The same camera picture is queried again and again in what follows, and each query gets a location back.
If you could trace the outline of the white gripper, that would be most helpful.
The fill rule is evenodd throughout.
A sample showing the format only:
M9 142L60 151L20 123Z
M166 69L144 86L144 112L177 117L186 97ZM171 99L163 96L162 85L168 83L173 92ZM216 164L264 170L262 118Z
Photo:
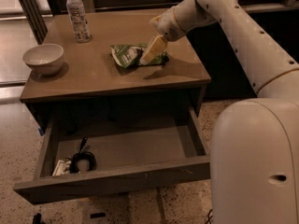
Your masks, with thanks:
M185 16L178 6L169 8L162 15L152 18L149 23L157 28L160 35L153 37L140 58L142 65L150 64L167 47L167 43L177 41L187 34Z

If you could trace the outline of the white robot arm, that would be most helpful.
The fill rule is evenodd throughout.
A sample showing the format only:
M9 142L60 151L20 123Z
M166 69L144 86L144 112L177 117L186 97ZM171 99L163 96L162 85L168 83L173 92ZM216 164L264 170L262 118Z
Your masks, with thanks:
M246 81L210 144L214 224L299 224L299 71L238 0L183 0L152 19L150 63L191 29L217 22Z

